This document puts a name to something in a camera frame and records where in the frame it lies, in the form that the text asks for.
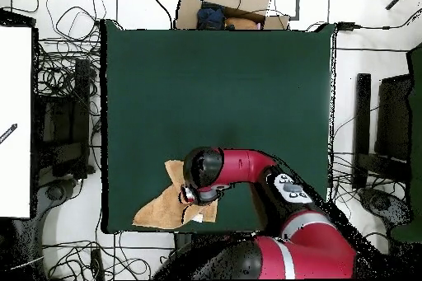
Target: tangled wires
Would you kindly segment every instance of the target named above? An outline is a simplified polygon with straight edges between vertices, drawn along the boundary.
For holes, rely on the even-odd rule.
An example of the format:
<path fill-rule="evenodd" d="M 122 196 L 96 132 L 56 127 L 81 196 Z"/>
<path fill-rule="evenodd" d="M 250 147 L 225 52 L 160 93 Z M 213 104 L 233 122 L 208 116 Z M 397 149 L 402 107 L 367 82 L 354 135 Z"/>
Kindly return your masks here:
<path fill-rule="evenodd" d="M 89 76 L 90 97 L 99 96 L 99 82 L 96 80 L 100 72 L 100 31 L 98 25 L 98 16 L 95 0 L 91 0 L 94 15 L 91 15 L 86 9 L 75 6 L 70 7 L 55 23 L 49 11 L 49 0 L 46 0 L 45 7 L 49 13 L 51 25 L 55 33 L 61 38 L 41 39 L 39 42 L 40 60 L 38 70 L 38 94 L 42 96 L 73 96 L 78 99 L 79 95 L 75 94 L 75 64 L 76 59 L 87 59 L 90 64 L 91 73 Z M 107 10 L 104 1 L 101 0 L 104 8 L 104 18 Z M 73 18 L 72 25 L 68 33 L 59 29 L 59 23 L 63 18 L 73 12 L 79 12 Z M 82 38 L 71 36 L 72 28 L 77 18 L 83 14 L 92 19 L 92 26 L 88 34 Z"/>
<path fill-rule="evenodd" d="M 84 243 L 83 246 L 72 246 L 72 244 L 77 243 Z M 69 247 L 70 245 L 70 251 L 61 257 L 59 261 L 52 266 L 48 273 L 47 277 L 49 280 L 56 279 L 56 280 L 73 280 L 73 281 L 93 281 L 97 278 L 99 273 L 99 265 L 96 264 L 96 260 L 91 260 L 89 264 L 87 264 L 86 261 L 84 261 L 84 255 L 90 255 L 93 250 L 100 249 L 101 252 L 103 252 L 105 255 L 112 257 L 114 264 L 111 266 L 108 266 L 104 268 L 104 275 L 108 277 L 106 281 L 113 281 L 115 279 L 115 276 L 118 274 L 123 273 L 124 271 L 128 271 L 132 277 L 135 280 L 139 280 L 138 276 L 147 274 L 148 279 L 151 278 L 151 267 L 149 263 L 146 260 L 142 260 L 140 258 L 127 258 L 125 253 L 123 252 L 123 248 L 120 247 L 122 250 L 122 253 L 124 255 L 124 259 L 122 260 L 118 256 L 108 252 L 103 246 L 101 246 L 97 241 L 78 241 L 78 242 L 72 242 L 72 243 L 61 243 L 57 245 L 52 246 L 44 246 L 45 249 L 50 247 Z M 136 272 L 131 268 L 131 265 L 135 262 L 141 262 L 145 265 L 145 270 L 143 272 Z M 114 272 L 113 269 L 115 269 L 116 266 L 121 265 L 123 267 L 122 270 L 118 272 Z M 64 267 L 69 271 L 69 275 L 64 275 L 57 277 L 57 271 L 60 267 Z"/>

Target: cardboard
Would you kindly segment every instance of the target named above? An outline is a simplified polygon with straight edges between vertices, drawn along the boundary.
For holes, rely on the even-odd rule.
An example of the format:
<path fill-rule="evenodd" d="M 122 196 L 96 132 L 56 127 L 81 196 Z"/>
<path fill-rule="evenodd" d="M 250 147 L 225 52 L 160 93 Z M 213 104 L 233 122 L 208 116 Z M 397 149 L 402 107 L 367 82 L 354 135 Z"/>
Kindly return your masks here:
<path fill-rule="evenodd" d="M 226 17 L 251 19 L 255 23 L 261 23 L 263 30 L 286 30 L 288 26 L 289 16 L 265 16 L 270 0 L 179 0 L 176 29 L 196 29 L 196 14 L 202 2 L 224 6 Z"/>

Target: green table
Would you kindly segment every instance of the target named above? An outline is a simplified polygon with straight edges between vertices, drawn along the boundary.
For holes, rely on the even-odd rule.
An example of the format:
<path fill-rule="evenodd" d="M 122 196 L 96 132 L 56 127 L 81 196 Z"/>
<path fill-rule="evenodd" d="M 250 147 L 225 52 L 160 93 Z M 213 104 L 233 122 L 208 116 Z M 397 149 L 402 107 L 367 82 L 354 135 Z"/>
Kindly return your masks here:
<path fill-rule="evenodd" d="M 106 21 L 103 229 L 156 230 L 132 226 L 134 215 L 171 184 L 164 162 L 198 146 L 282 157 L 325 197 L 334 29 L 120 30 Z M 216 223 L 176 230 L 259 229 L 239 184 L 218 203 Z"/>

